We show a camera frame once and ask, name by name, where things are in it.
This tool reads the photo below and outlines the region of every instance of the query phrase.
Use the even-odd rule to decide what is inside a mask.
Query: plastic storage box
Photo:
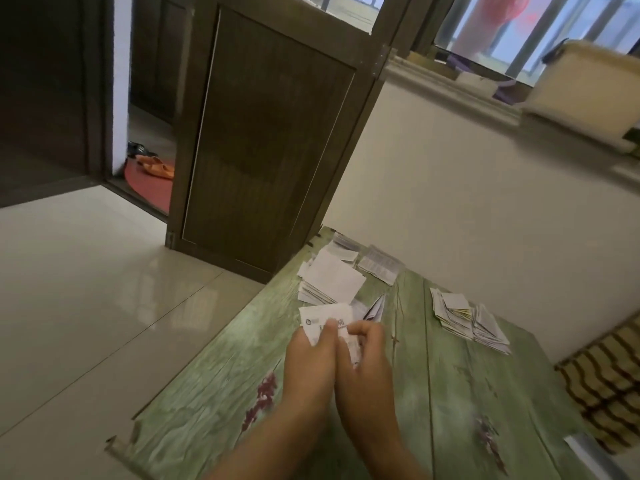
[[[640,121],[640,59],[583,40],[561,43],[522,105],[603,141]]]

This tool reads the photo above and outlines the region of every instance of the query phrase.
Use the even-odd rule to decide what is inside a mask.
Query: forearm
[[[363,460],[374,480],[428,480],[418,461],[401,441],[379,451],[364,452]]]
[[[316,443],[322,419],[279,404],[252,428],[207,480],[283,480],[290,477]]]

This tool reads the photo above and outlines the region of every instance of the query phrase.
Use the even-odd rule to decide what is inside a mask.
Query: green table
[[[134,418],[131,438],[113,438],[108,450],[142,478],[196,480],[232,449],[272,372],[279,401],[285,348],[300,323],[296,274],[331,236],[324,228],[300,250]],[[434,284],[420,275],[405,271],[392,287],[366,276],[357,299],[387,293],[382,322],[403,437],[436,480],[594,478],[563,441],[586,429],[529,332],[500,320],[513,350],[502,355],[443,330],[432,312]],[[368,477],[334,405],[297,478]]]

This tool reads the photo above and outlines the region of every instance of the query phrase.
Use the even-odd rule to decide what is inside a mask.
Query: orange slipper
[[[149,165],[149,163],[143,163],[142,167],[149,175],[153,175],[155,177],[168,178],[169,180],[173,180],[174,168],[171,165],[165,164],[156,164]]]
[[[148,165],[162,165],[163,161],[158,157],[148,157],[146,155],[136,155],[136,161],[140,165],[144,165],[145,163]]]

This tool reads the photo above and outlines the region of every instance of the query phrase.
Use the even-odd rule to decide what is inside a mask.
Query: red mat
[[[169,165],[173,165],[172,161],[164,161]],[[169,202],[171,201],[171,189],[173,180],[167,178],[154,177],[149,175],[142,165],[132,158],[127,158],[124,167],[124,178],[127,183],[141,197],[149,203],[155,205],[158,209],[169,213]]]

